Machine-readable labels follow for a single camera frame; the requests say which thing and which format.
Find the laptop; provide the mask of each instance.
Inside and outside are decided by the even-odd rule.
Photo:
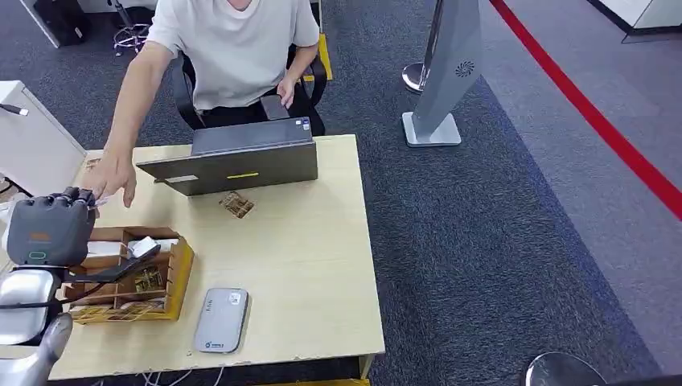
[[[205,195],[318,178],[308,118],[199,129],[190,156],[138,167],[184,195]]]

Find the white t-shirt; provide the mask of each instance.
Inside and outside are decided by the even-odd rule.
[[[279,84],[289,46],[315,45],[319,27],[310,0],[252,0],[239,11],[228,0],[158,0],[148,40],[190,57],[194,105],[251,105]]]

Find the man's left arm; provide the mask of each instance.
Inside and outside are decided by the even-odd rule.
[[[319,26],[310,8],[310,0],[298,0],[292,43],[297,46],[294,62],[277,86],[281,104],[289,108],[294,103],[294,85],[318,54]]]

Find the black cable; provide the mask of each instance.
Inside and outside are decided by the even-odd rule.
[[[7,176],[5,176],[5,181],[7,183],[9,183],[10,185],[6,189],[3,189],[2,191],[0,191],[0,194],[5,193],[6,191],[10,190],[10,188],[12,188],[12,187],[16,187],[20,193],[23,193],[24,195],[26,195],[28,197],[33,197],[33,195],[31,193],[26,191],[24,188],[20,187],[16,182],[12,181]]]
[[[90,294],[94,294],[97,292],[98,289],[102,288],[108,283],[100,283],[98,285],[95,285],[92,289],[89,289],[82,294],[76,296],[73,299],[64,299],[64,300],[53,300],[51,302],[43,302],[43,303],[16,303],[16,304],[0,304],[0,310],[18,310],[18,309],[24,309],[24,308],[44,308],[44,307],[49,307],[49,306],[62,306],[64,304],[72,303],[77,300],[80,300],[82,298],[85,298],[86,296]]]
[[[28,110],[22,109],[20,107],[13,106],[13,105],[4,105],[4,104],[0,103],[0,109],[3,109],[5,111],[7,111],[8,113],[21,115],[23,117],[28,115]]]

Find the white box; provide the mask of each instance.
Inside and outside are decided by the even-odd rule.
[[[85,150],[20,81],[0,81],[0,174],[32,195],[64,191],[85,160]]]

